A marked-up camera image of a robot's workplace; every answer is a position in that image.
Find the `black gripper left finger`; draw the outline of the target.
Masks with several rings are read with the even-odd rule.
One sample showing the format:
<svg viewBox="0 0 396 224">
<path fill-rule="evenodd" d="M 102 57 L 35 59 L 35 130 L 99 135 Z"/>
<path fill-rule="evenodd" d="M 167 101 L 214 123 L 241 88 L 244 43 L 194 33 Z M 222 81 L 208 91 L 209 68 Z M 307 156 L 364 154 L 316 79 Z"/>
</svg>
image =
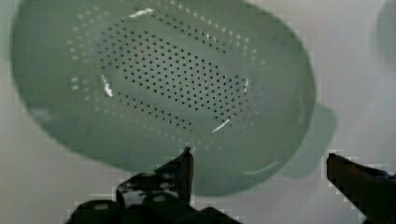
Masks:
<svg viewBox="0 0 396 224">
<path fill-rule="evenodd" d="M 214 207 L 190 206 L 193 156 L 186 147 L 168 163 L 116 188 L 116 199 L 79 205 L 65 224 L 242 224 Z"/>
</svg>

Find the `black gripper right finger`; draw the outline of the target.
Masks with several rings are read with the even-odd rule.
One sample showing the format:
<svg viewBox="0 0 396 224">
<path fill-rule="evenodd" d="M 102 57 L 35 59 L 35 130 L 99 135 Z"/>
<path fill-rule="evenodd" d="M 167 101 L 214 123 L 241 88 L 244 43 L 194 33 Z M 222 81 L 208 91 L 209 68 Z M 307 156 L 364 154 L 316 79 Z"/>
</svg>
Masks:
<svg viewBox="0 0 396 224">
<path fill-rule="evenodd" d="M 366 216 L 363 224 L 395 224 L 395 175 L 330 153 L 328 180 Z"/>
</svg>

